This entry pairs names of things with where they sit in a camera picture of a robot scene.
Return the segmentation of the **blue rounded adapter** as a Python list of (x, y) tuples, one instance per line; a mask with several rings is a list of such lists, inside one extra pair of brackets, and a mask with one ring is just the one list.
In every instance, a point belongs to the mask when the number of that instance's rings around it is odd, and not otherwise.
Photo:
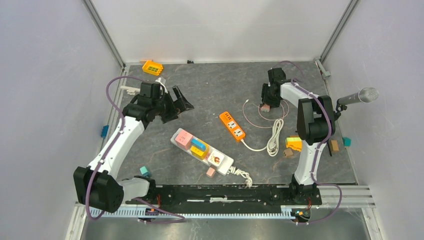
[(204, 152), (207, 149), (207, 144), (204, 143), (202, 140), (197, 139), (197, 138), (192, 138), (191, 139), (191, 146)]

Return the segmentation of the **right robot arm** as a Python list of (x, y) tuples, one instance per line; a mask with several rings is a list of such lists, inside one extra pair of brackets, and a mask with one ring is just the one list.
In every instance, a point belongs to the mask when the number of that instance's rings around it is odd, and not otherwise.
[(282, 68), (268, 70), (268, 83), (263, 84), (261, 100), (271, 108), (286, 100), (297, 108), (297, 134), (302, 140), (299, 163), (289, 185), (289, 199), (302, 204), (318, 195), (317, 169), (329, 138), (335, 133), (332, 99), (317, 95), (295, 80), (289, 80)]

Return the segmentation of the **yellow cube socket adapter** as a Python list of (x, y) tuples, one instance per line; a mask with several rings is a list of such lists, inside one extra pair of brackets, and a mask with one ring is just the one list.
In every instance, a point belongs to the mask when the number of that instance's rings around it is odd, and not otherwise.
[(207, 154), (209, 153), (209, 145), (207, 144), (205, 151), (200, 151), (200, 150), (196, 149), (195, 147), (191, 146), (190, 152), (195, 158), (197, 158), (200, 161), (203, 161), (206, 158)]

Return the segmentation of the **pink cube socket adapter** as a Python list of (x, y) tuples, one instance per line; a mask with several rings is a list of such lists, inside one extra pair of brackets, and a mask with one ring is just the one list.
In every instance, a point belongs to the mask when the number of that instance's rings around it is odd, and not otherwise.
[(178, 147), (187, 151), (191, 148), (191, 142), (193, 135), (185, 130), (181, 130), (178, 135), (175, 137), (175, 142)]

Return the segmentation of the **small pink plug adapter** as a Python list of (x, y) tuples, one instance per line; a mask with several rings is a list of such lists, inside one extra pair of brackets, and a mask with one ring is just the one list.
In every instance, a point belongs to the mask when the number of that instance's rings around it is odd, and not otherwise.
[(215, 174), (216, 174), (216, 169), (213, 167), (209, 167), (208, 170), (206, 171), (206, 176), (211, 179), (214, 177)]

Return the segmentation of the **white cube adapter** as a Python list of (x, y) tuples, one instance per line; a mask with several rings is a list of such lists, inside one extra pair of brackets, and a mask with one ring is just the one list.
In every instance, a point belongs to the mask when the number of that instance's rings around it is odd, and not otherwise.
[(225, 158), (225, 155), (222, 152), (215, 149), (210, 152), (210, 154), (207, 157), (207, 161), (212, 166), (219, 167), (221, 163), (223, 162), (224, 158)]

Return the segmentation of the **white multicolour power strip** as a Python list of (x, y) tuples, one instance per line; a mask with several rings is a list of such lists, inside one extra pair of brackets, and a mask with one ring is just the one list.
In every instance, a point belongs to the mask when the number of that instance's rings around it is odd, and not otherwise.
[(233, 158), (182, 128), (172, 135), (170, 142), (223, 176), (227, 175), (233, 166)]

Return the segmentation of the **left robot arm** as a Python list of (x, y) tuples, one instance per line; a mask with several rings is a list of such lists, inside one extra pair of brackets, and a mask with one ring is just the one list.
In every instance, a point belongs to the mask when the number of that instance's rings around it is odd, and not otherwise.
[(119, 114), (117, 127), (104, 148), (87, 167), (76, 168), (73, 180), (77, 199), (87, 211), (95, 208), (114, 213), (135, 198), (145, 204), (156, 200), (155, 180), (144, 176), (122, 181), (116, 178), (129, 150), (149, 123), (159, 117), (165, 124), (194, 109), (178, 86), (173, 86), (172, 90), (176, 99), (160, 83), (141, 83), (140, 92)]

